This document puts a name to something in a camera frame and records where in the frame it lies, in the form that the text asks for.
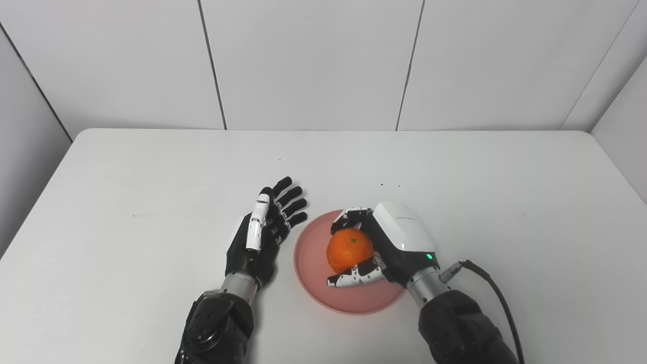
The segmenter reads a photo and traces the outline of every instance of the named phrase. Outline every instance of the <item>robotic arm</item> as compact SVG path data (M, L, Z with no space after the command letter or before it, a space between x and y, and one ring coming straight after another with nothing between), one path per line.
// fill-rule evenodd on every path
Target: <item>robotic arm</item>
M243 362L254 331L254 296L274 276L280 243L307 219L305 212L295 213L307 204L303 198L293 201L303 193L301 187L277 198L291 184L286 177L274 188L265 187L252 212L241 218L227 251L225 281L220 290L204 292L193 303L175 364Z
M449 290L446 283L460 266L441 273L435 244L407 206L382 202L375 209L346 209L333 223L331 233L357 225L371 238L381 259L374 269L361 270L370 271L372 277L381 271L390 282L411 293L421 308L418 331L438 364L520 362L478 303L460 291ZM336 283L331 279L343 282L344 275L361 274L359 265L329 278L329 285Z

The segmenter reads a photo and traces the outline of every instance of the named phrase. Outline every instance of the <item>black cable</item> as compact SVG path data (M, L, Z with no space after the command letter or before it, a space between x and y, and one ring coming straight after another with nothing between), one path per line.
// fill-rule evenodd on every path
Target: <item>black cable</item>
M508 319L508 324L510 324L510 331L512 332L514 346L516 347L516 350L517 350L517 358L519 359L519 364L524 364L523 350L521 349L521 341L519 340L519 333L517 333L517 326L514 324L514 319L512 318L512 312L510 312L510 307L508 307L508 303L505 302L503 293L496 285L496 283L494 283L494 281L492 280L492 277L490 277L490 275L483 268L477 266L469 259L459 263L461 264L461 266L481 276L481 278L485 279L490 284L490 286L492 286L494 293L496 293L496 296L499 297L499 301L501 301L501 305L503 306L503 311L505 312L505 317L507 317Z

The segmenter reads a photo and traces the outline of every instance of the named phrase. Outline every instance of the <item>white wall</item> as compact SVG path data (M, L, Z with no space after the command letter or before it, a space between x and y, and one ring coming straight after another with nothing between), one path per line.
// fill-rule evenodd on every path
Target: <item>white wall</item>
M229 128L395 129L422 0L203 3Z
M647 60L624 86L592 134L647 202Z
M589 130L647 52L640 0L5 0L0 21L72 136L222 128L200 3L232 129Z
M0 21L72 137L223 128L195 0L6 0Z
M0 256L70 146L0 32Z
M554 130L575 107L596 115L607 90L622 85L647 49L647 12L637 5L639 0L427 1L400 130ZM633 49L613 47L617 38L632 39ZM609 57L613 62L600 67ZM588 87L598 70L605 82ZM577 106L587 88L601 100ZM587 130L595 122L587 119L574 122Z

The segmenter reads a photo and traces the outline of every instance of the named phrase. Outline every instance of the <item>mandarin orange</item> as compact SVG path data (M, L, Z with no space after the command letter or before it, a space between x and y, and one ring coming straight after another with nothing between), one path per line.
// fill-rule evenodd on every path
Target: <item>mandarin orange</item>
M330 238L326 249L328 264L341 273L373 256L373 244L363 231L341 229Z

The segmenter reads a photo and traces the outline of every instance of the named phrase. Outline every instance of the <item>white table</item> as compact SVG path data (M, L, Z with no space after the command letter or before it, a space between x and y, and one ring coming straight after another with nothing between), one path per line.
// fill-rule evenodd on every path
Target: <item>white table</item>
M236 219L286 175L311 218L411 206L443 266L492 274L527 363L644 360L647 207L588 134L89 130L0 261L2 362L170 363L192 301L223 281ZM304 292L302 229L255 302L250 360L432 363L411 297L348 316ZM512 346L487 283L464 271L452 286Z

